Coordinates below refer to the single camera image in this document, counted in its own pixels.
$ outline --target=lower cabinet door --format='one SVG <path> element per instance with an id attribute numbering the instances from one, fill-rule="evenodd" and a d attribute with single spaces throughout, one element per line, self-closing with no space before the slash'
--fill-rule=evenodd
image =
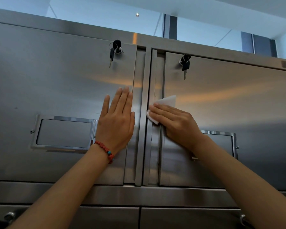
<path id="1" fill-rule="evenodd" d="M 9 212 L 27 206 L 0 205 L 0 220 Z M 139 223 L 138 207 L 80 207 L 74 216 L 70 229 L 88 228 L 130 228 L 137 229 Z"/>
<path id="2" fill-rule="evenodd" d="M 142 208 L 140 229 L 241 229 L 239 209 Z"/>

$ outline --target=bracelet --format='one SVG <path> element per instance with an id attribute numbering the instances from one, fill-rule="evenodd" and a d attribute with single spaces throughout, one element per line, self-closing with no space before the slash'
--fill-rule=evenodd
<path id="1" fill-rule="evenodd" d="M 109 164 L 112 164 L 114 161 L 114 155 L 109 151 L 109 149 L 103 143 L 97 140 L 94 143 L 98 144 L 108 154 Z"/>

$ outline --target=key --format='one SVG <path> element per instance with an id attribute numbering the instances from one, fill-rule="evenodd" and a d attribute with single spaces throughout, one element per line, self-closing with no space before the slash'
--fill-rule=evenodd
<path id="1" fill-rule="evenodd" d="M 190 61 L 186 61 L 183 65 L 182 65 L 182 70 L 184 71 L 184 76 L 183 79 L 186 78 L 186 73 L 187 70 L 190 68 Z"/>
<path id="2" fill-rule="evenodd" d="M 114 50 L 113 48 L 110 49 L 110 64 L 109 64 L 109 68 L 111 67 L 111 63 L 113 61 L 113 57 L 114 57 Z"/>

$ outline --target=ceiling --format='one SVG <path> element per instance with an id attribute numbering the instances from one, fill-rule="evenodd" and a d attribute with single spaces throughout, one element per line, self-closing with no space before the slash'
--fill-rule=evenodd
<path id="1" fill-rule="evenodd" d="M 286 32 L 286 0 L 111 0 L 275 38 Z"/>

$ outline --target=paper towel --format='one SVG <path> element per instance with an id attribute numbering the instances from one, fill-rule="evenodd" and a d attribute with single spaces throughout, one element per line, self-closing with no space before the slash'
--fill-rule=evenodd
<path id="1" fill-rule="evenodd" d="M 158 104 L 166 104 L 166 105 L 168 105 L 168 106 L 175 107 L 175 105 L 176 105 L 176 96 L 169 96 L 169 97 L 166 97 L 166 98 L 157 100 L 157 101 L 155 101 L 155 103 L 158 103 Z M 152 122 L 154 122 L 155 124 L 159 124 L 158 121 L 152 119 L 152 118 L 149 116 L 149 112 L 150 112 L 150 110 L 147 110 L 147 111 L 146 111 L 146 116 L 147 116 L 147 118 L 150 119 L 150 120 L 151 120 Z"/>

